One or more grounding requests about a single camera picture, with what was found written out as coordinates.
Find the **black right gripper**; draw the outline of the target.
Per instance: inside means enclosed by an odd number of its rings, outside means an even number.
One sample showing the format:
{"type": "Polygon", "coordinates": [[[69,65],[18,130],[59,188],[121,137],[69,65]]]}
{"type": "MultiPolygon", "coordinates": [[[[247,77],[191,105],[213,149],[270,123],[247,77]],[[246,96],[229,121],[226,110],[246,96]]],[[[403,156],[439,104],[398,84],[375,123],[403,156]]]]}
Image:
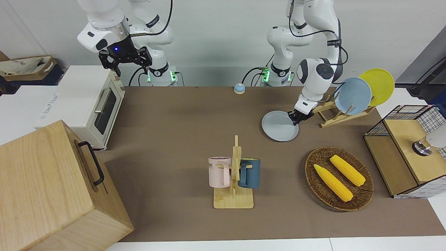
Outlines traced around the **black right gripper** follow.
{"type": "Polygon", "coordinates": [[[120,63],[135,63],[143,68],[150,67],[153,63],[148,48],[140,48],[137,51],[130,35],[122,41],[110,44],[104,51],[107,52],[99,52],[103,68],[114,71],[118,77],[121,77],[121,70],[118,68],[120,63]]]}

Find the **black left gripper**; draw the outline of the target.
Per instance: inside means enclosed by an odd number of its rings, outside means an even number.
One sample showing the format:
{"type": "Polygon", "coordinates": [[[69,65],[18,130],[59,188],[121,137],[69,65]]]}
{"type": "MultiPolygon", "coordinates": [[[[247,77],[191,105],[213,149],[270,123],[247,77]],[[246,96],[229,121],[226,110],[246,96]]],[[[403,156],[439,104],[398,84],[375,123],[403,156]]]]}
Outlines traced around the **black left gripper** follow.
{"type": "Polygon", "coordinates": [[[314,116],[314,112],[312,110],[310,110],[308,114],[298,111],[297,109],[289,112],[289,118],[293,121],[293,125],[297,125],[300,121],[305,121],[312,116],[314,116]]]}

